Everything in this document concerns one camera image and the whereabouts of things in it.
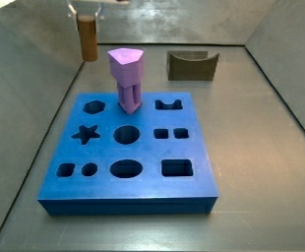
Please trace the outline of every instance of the gray wall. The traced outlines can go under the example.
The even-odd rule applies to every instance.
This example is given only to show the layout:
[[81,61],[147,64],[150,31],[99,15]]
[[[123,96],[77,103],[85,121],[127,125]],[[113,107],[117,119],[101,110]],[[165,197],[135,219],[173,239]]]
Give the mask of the gray wall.
[[244,45],[275,1],[133,0],[127,6],[107,5],[99,42]]
[[82,65],[66,1],[0,10],[0,226]]
[[305,0],[280,0],[246,47],[305,129]]

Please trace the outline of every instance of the square hole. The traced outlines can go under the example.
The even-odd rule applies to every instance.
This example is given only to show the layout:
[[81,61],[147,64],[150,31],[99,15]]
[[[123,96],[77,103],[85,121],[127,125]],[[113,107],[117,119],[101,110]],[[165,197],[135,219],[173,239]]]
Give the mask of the square hole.
[[155,136],[155,139],[169,139],[169,130],[168,129],[155,129],[154,136]]
[[185,139],[190,137],[190,132],[185,128],[180,128],[174,130],[174,135],[177,139]]
[[192,161],[189,159],[162,160],[162,175],[165,177],[193,176]]
[[57,171],[58,177],[70,177],[74,174],[74,163],[63,163]]

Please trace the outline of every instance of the star-shaped hole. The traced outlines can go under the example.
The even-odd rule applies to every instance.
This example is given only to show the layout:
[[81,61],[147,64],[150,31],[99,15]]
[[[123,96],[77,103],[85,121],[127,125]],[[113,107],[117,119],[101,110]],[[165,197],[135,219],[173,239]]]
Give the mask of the star-shaped hole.
[[82,145],[86,145],[91,138],[101,138],[101,135],[95,132],[98,125],[93,127],[86,127],[85,125],[79,126],[79,132],[73,135],[73,139],[81,139]]

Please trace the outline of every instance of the rectangular hole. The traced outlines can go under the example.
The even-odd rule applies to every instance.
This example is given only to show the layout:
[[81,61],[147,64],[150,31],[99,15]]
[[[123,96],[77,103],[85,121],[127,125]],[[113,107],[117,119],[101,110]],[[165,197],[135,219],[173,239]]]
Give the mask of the rectangular hole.
[[193,176],[192,161],[189,159],[162,160],[162,175],[165,177]]

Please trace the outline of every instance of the arch-shaped block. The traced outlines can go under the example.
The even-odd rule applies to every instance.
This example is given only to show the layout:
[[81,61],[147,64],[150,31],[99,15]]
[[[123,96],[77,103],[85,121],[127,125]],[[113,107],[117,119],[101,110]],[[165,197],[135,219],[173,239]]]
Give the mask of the arch-shaped block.
[[169,51],[169,80],[213,81],[218,58],[208,51]]

